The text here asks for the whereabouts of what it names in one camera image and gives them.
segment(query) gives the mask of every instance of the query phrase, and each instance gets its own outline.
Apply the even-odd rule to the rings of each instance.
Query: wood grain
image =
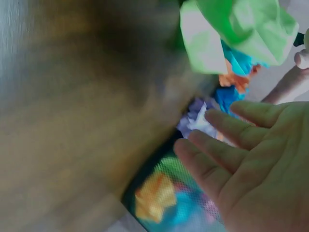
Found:
[[[0,231],[103,231],[216,78],[171,52],[173,0],[0,1]]]

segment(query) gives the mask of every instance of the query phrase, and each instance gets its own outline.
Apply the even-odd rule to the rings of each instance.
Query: mesh bag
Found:
[[[218,209],[173,152],[175,134],[144,164],[123,204],[148,232],[225,232]]]

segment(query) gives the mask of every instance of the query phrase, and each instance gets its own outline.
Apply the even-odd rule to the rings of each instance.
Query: floor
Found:
[[[309,27],[309,1],[307,0],[281,0],[281,5],[285,7],[300,24],[300,32],[305,33]],[[247,99],[252,101],[260,101],[266,96],[277,82],[284,76],[284,74],[294,66],[294,54],[302,50],[303,47],[291,49],[289,57],[286,62],[279,67],[271,67],[262,70],[256,76],[250,85],[250,92]],[[299,96],[297,101],[309,101],[309,92]],[[134,222],[134,219],[128,214],[121,220],[112,225],[106,232],[142,232],[143,229]]]

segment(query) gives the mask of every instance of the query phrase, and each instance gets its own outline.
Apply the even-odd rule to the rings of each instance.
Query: finger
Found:
[[[255,148],[268,132],[266,128],[256,127],[216,110],[208,110],[205,118],[228,140],[246,150]]]
[[[189,141],[203,153],[210,155],[218,164],[234,174],[240,166],[248,151],[232,147],[219,140],[213,139],[207,134],[195,130],[190,133]]]
[[[272,105],[262,102],[236,101],[230,109],[233,113],[257,126],[271,128],[286,105]]]
[[[224,168],[203,154],[189,140],[180,139],[174,151],[201,189],[216,203],[224,185],[231,177]]]

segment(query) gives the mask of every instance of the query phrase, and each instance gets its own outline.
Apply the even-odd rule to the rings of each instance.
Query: wooden panel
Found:
[[[0,1],[0,231],[102,231],[215,77],[165,44],[177,1]]]

